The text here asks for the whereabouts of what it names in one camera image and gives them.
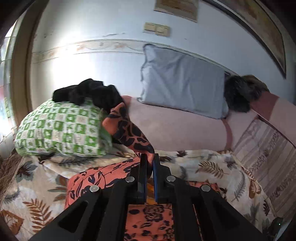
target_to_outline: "gray fabric cover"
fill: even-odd
[[[143,47],[139,101],[220,119],[228,113],[224,70],[188,54],[153,44]]]

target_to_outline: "green and white checkered fabric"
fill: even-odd
[[[22,120],[15,138],[15,149],[23,156],[51,152],[77,156],[105,155],[112,147],[112,139],[101,125],[103,115],[91,100],[78,106],[49,99]]]

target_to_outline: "light switch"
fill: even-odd
[[[169,36],[169,29],[170,27],[165,25],[159,25],[155,23],[145,23],[144,25],[144,32],[150,34],[156,34],[161,36]]]

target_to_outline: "wall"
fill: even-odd
[[[272,93],[294,101],[296,46],[276,18],[274,20],[284,38],[286,79],[257,40],[215,7],[199,1],[195,23],[153,11],[154,3],[155,0],[50,0],[36,32],[33,52],[94,39],[156,42],[200,54],[239,75],[253,74],[265,82]],[[170,26],[171,36],[143,33],[145,22]],[[93,51],[62,54],[58,58],[32,64],[33,108],[50,98],[53,90],[78,84],[86,78],[114,84],[123,95],[139,96],[143,62],[142,54]]]

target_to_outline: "silver screw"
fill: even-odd
[[[132,177],[132,176],[126,177],[126,182],[127,183],[132,183],[134,180],[135,180],[135,178]]]
[[[96,192],[96,191],[100,190],[100,188],[99,188],[97,185],[92,185],[92,186],[89,188],[89,190],[90,190],[91,192]]]
[[[202,185],[202,190],[204,192],[209,192],[211,190],[211,187],[209,185]]]
[[[174,182],[176,178],[174,176],[167,176],[167,181],[168,182]]]

